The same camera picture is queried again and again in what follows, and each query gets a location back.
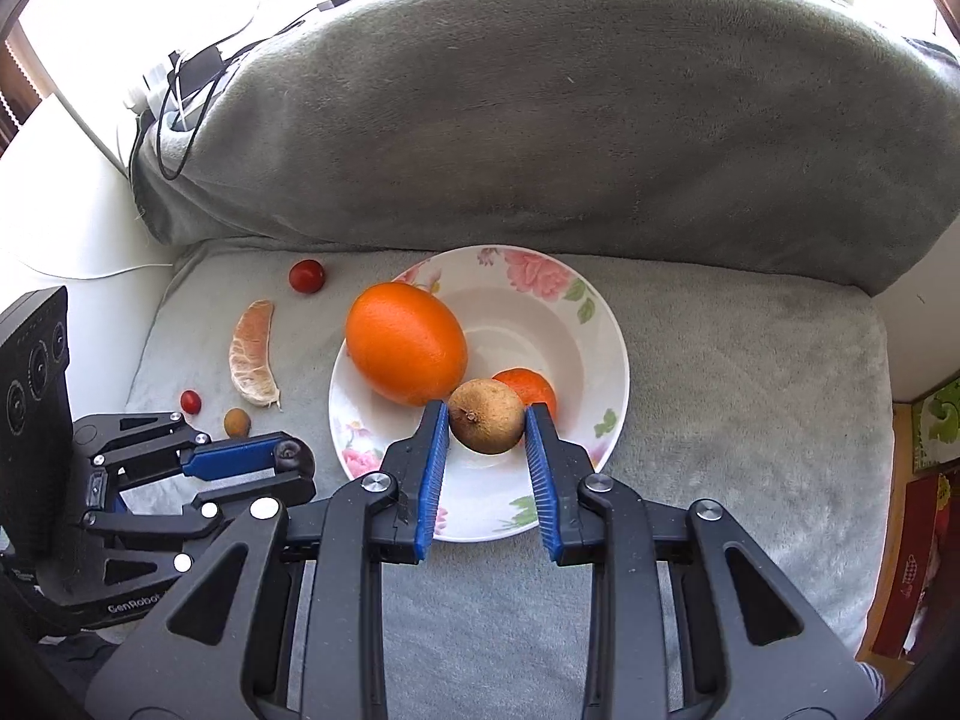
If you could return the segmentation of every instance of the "pink flower pattern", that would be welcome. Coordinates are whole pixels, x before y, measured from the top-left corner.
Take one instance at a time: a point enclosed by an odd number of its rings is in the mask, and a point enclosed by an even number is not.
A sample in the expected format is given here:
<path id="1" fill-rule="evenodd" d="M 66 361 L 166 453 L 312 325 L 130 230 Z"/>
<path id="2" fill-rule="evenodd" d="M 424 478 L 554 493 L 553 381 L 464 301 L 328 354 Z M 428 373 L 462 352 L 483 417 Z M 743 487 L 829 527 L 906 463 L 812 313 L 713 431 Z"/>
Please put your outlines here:
<path id="1" fill-rule="evenodd" d="M 480 265 L 492 265 L 493 255 L 499 253 L 500 250 L 497 247 L 484 247 L 477 253 L 477 262 Z"/>
<path id="2" fill-rule="evenodd" d="M 352 445 L 355 439 L 368 439 L 373 435 L 373 433 L 360 424 L 359 420 L 357 419 L 354 419 L 352 422 L 348 422 L 347 429 L 350 432 L 350 440 L 347 442 L 347 446 Z"/>
<path id="3" fill-rule="evenodd" d="M 380 461 L 372 449 L 366 452 L 358 452 L 356 449 L 345 449 L 343 451 L 344 463 L 347 464 L 347 470 L 350 472 L 350 478 L 356 479 L 365 473 L 376 471 L 380 468 Z"/>
<path id="4" fill-rule="evenodd" d="M 587 456 L 590 459 L 590 464 L 593 466 L 593 469 L 596 470 L 597 466 L 600 464 L 600 461 L 603 460 L 603 453 L 607 451 L 605 445 L 594 446 L 591 449 L 587 450 Z"/>
<path id="5" fill-rule="evenodd" d="M 424 290 L 424 292 L 435 295 L 440 291 L 440 275 L 442 274 L 440 269 L 435 268 L 432 269 L 432 271 L 427 271 L 424 278 L 419 279 L 422 268 L 429 262 L 430 260 L 424 260 L 421 263 L 416 263 L 416 265 L 403 271 L 394 281 L 401 281 L 404 284 L 409 284 L 419 290 Z"/>
<path id="6" fill-rule="evenodd" d="M 411 268 L 403 271 L 402 274 L 397 276 L 394 281 L 402 281 L 404 284 L 413 284 L 416 281 L 416 275 L 419 274 L 419 270 L 424 266 L 424 263 L 416 263 L 416 265 L 411 266 Z"/>
<path id="7" fill-rule="evenodd" d="M 433 526 L 434 536 L 440 536 L 440 533 L 446 527 L 446 516 L 448 514 L 449 512 L 443 506 L 437 507 L 437 522 Z"/>
<path id="8" fill-rule="evenodd" d="M 570 271 L 534 252 L 506 250 L 503 258 L 510 285 L 520 293 L 534 293 L 541 300 L 553 302 L 570 284 Z"/>

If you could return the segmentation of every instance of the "robotic hand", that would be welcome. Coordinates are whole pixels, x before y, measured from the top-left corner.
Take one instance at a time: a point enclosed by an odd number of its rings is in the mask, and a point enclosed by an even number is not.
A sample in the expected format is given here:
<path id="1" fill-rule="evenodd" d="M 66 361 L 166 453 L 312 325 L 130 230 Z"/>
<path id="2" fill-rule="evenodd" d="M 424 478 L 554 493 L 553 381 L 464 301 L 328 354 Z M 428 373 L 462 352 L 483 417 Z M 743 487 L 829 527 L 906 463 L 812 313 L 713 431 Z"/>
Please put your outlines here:
<path id="1" fill-rule="evenodd" d="M 313 457 L 285 434 L 210 442 L 177 413 L 71 425 L 65 308 L 60 288 L 0 317 L 0 371 L 14 395 L 26 394 L 23 379 L 34 396 L 8 396 L 0 425 L 10 458 L 0 523 L 13 542 L 0 569 L 48 632 L 143 618 L 90 685 L 89 715 L 385 720 L 381 565 L 428 555 L 445 405 L 428 404 L 378 471 L 310 502 Z M 593 566 L 584 720 L 861 720 L 875 707 L 843 644 L 719 503 L 675 509 L 594 473 L 542 404 L 528 410 L 525 436 L 549 559 Z M 131 514 L 119 496 L 175 473 L 269 469 L 197 495 L 179 515 Z M 316 571 L 295 712 L 287 685 L 306 560 Z M 685 705 L 675 712 L 658 560 L 669 565 L 680 642 Z"/>

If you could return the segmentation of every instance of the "small brown fruit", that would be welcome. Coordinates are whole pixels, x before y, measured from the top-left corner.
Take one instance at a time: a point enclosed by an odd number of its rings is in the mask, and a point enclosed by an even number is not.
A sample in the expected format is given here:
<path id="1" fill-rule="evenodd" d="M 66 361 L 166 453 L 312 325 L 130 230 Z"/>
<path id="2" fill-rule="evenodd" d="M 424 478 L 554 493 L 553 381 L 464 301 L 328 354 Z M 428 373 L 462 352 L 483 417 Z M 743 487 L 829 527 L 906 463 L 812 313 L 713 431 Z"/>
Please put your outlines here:
<path id="1" fill-rule="evenodd" d="M 493 379 L 472 379 L 448 400 L 450 430 L 467 449 L 498 455 L 523 435 L 523 402 L 515 391 Z"/>
<path id="2" fill-rule="evenodd" d="M 224 430 L 232 439 L 246 439 L 250 435 L 250 415 L 243 409 L 230 409 L 224 416 Z"/>

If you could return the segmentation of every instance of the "kiwi fruit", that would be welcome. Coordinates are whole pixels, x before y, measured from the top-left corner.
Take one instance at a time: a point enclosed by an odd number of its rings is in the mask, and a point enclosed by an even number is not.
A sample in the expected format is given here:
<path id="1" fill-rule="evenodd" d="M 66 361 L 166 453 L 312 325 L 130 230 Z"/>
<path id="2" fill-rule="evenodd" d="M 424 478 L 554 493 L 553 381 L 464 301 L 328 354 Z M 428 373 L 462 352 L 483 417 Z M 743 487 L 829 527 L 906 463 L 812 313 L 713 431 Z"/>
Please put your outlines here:
<path id="1" fill-rule="evenodd" d="M 472 379 L 446 402 L 450 431 L 467 449 L 498 455 L 523 435 L 523 401 L 510 386 L 494 379 Z"/>

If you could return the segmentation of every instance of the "metal screw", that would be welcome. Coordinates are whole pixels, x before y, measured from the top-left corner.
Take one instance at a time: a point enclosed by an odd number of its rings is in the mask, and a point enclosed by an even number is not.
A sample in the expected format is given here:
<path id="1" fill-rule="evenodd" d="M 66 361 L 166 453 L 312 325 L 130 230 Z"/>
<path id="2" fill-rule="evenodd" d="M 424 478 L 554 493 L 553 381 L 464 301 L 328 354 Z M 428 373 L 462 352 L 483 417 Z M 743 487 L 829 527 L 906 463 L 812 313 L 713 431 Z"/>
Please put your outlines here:
<path id="1" fill-rule="evenodd" d="M 277 498 L 257 498 L 250 504 L 250 513 L 254 519 L 270 519 L 280 511 L 280 501 Z"/>
<path id="2" fill-rule="evenodd" d="M 702 501 L 693 504 L 693 511 L 697 512 L 697 517 L 706 519 L 707 522 L 714 522 L 723 517 L 723 507 L 709 498 L 704 498 Z"/>
<path id="3" fill-rule="evenodd" d="M 384 493 L 385 490 L 390 490 L 390 485 L 393 483 L 394 480 L 387 474 L 373 471 L 367 474 L 360 484 L 368 493 Z"/>
<path id="4" fill-rule="evenodd" d="M 592 473 L 584 479 L 591 493 L 609 493 L 613 489 L 613 479 L 604 473 Z"/>

